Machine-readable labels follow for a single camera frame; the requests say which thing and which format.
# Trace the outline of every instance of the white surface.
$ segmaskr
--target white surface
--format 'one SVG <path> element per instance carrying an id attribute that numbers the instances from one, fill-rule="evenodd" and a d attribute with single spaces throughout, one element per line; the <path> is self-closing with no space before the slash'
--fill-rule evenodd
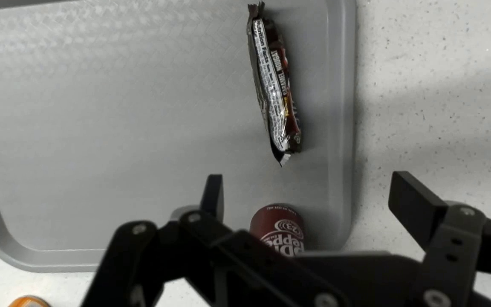
<path id="1" fill-rule="evenodd" d="M 346 248 L 419 257 L 387 209 L 392 170 L 491 216 L 491 1 L 358 0 L 358 18 L 358 216 Z M 0 304 L 36 293 L 72 307 L 90 277 L 0 260 Z M 477 284 L 491 296 L 491 277 Z M 162 304 L 203 303 L 176 284 Z"/>

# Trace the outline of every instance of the gray plastic tray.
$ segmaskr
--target gray plastic tray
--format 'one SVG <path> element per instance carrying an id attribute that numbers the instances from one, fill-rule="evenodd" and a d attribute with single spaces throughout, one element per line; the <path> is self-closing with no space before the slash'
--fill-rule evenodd
<path id="1" fill-rule="evenodd" d="M 94 269 L 114 228 L 199 200 L 223 173 L 225 223 L 290 202 L 307 248 L 350 231 L 353 0 L 269 0 L 288 44 L 303 151 L 271 156 L 246 0 L 111 0 L 0 9 L 0 257 Z"/>

